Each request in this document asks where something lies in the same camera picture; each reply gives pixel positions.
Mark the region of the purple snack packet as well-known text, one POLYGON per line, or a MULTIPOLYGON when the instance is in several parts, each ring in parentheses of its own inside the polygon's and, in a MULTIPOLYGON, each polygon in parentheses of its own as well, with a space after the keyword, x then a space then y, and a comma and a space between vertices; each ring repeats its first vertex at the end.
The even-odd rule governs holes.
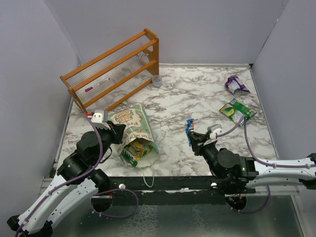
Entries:
POLYGON ((245 92, 250 93, 249 89, 245 86, 245 84, 239 79, 237 75, 232 75, 228 77, 225 82, 225 88, 232 95, 235 95, 237 92, 245 92))

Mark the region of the green paper bag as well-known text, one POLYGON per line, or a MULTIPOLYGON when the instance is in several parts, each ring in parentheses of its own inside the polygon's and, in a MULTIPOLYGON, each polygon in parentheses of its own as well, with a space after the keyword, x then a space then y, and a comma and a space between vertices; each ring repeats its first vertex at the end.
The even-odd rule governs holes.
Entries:
MULTIPOLYGON (((159 157, 159 150, 156 142, 153 138, 153 132, 150 126, 149 117, 141 104, 130 107, 129 109, 113 113, 109 115, 109 120, 114 124, 125 124, 126 128, 123 135, 123 141, 119 145, 115 145, 115 151, 119 156, 120 160, 124 163, 126 167, 134 167, 128 163, 121 155, 123 148, 133 141, 138 141, 142 144, 149 144, 153 147, 150 154, 147 156, 147 161, 151 163, 149 167, 152 172, 152 182, 148 184, 145 176, 143 176, 143 181, 145 185, 149 188, 154 186, 155 181, 155 171, 153 168, 154 162, 159 157)), ((146 167, 134 167, 141 171, 144 171, 146 167)))

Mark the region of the green yellow snack packet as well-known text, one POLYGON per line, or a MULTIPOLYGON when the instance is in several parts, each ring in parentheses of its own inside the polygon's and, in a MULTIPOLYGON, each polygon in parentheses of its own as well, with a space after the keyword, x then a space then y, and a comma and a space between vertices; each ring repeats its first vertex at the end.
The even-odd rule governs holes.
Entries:
POLYGON ((149 144, 133 141, 123 148, 121 155, 132 166, 142 168, 151 165, 151 163, 147 161, 147 156, 152 149, 153 147, 149 144))

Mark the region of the green chips packet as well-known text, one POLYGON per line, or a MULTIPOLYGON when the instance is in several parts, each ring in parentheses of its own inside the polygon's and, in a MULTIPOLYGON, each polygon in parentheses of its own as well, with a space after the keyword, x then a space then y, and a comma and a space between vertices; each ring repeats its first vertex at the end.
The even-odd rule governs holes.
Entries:
POLYGON ((246 121, 248 121, 257 114, 256 111, 251 110, 237 99, 226 103, 219 109, 219 112, 224 114, 235 124, 237 124, 243 116, 245 116, 246 121))

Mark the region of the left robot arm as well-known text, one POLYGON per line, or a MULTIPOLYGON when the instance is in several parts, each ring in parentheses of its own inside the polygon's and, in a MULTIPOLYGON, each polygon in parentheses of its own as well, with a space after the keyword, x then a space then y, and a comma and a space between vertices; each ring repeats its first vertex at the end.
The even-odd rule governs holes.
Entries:
POLYGON ((86 199, 110 190, 110 178, 97 168, 112 144, 121 144, 124 124, 94 123, 75 151, 64 159, 46 190, 23 214, 7 224, 17 237, 50 237, 60 222, 86 199))

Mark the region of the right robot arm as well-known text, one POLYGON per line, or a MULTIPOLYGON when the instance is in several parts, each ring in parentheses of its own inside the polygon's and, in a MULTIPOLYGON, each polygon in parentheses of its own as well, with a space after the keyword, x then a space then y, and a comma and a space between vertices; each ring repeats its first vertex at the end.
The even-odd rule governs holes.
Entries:
POLYGON ((302 185, 309 190, 316 189, 315 153, 294 160, 243 157, 226 148, 217 149, 217 141, 212 141, 209 136, 210 132, 187 132, 194 154, 202 156, 211 173, 223 181, 220 187, 227 187, 232 193, 238 193, 243 188, 272 185, 302 185))

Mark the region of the blue candy packet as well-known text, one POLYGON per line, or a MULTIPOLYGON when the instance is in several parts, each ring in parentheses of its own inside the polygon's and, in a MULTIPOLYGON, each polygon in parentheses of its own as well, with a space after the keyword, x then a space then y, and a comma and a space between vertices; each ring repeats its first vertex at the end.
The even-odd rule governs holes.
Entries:
POLYGON ((194 119, 193 119, 193 118, 188 119, 188 120, 186 121, 186 129, 185 129, 185 131, 186 131, 186 136, 187 136, 188 141, 189 141, 189 146, 191 147, 191 146, 192 146, 192 143, 191 143, 191 139, 190 139, 190 136, 189 136, 189 135, 190 135, 192 132, 194 132, 194 119))

